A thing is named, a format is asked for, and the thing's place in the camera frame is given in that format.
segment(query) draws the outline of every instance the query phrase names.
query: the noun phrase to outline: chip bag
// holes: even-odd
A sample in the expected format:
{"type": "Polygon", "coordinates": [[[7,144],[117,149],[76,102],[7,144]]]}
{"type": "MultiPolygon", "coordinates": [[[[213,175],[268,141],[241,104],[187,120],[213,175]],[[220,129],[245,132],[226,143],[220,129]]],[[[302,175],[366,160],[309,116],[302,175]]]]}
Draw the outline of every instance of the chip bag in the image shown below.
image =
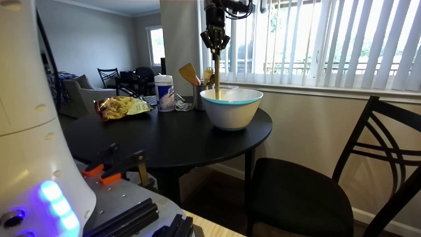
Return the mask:
{"type": "Polygon", "coordinates": [[[145,101],[128,96],[115,96],[98,102],[94,101],[94,106],[102,121],[153,110],[145,101]]]}

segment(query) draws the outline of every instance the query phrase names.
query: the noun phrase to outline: disinfecting wipes container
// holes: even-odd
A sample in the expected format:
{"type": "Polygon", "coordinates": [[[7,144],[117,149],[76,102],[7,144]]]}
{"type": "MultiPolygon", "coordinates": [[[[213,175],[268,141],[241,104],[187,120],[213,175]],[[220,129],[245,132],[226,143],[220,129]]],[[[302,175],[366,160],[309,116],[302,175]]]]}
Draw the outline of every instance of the disinfecting wipes container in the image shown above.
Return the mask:
{"type": "Polygon", "coordinates": [[[155,91],[158,111],[173,111],[175,107],[173,77],[170,75],[156,75],[155,91]]]}

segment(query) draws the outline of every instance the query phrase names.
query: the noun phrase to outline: utensil holder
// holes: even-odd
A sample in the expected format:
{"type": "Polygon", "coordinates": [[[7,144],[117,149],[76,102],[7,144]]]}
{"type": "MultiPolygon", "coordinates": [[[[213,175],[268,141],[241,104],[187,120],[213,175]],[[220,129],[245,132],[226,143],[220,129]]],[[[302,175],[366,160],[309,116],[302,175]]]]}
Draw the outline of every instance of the utensil holder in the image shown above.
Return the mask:
{"type": "Polygon", "coordinates": [[[205,110],[200,93],[202,91],[210,90],[213,88],[215,88],[215,85],[208,85],[208,86],[193,85],[193,108],[197,110],[205,110]]]}

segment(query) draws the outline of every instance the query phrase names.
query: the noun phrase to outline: chair leg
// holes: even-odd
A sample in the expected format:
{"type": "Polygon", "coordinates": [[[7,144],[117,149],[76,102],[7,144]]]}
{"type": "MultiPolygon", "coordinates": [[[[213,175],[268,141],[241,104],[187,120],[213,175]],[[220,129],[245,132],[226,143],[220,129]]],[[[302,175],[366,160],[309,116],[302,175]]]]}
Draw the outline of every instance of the chair leg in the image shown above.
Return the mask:
{"type": "Polygon", "coordinates": [[[252,237],[253,235],[253,226],[254,226],[254,220],[252,217],[248,217],[247,220],[247,231],[246,231],[246,236],[247,237],[252,237]]]}

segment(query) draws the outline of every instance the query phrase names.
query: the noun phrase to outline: vertical blind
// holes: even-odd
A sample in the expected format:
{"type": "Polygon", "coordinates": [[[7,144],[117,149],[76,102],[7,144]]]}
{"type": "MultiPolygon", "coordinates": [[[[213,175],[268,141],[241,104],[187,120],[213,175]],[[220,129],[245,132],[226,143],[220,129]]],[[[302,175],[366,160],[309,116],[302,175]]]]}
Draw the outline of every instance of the vertical blind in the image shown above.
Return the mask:
{"type": "Polygon", "coordinates": [[[226,21],[223,81],[420,91],[420,0],[262,2],[226,21]]]}

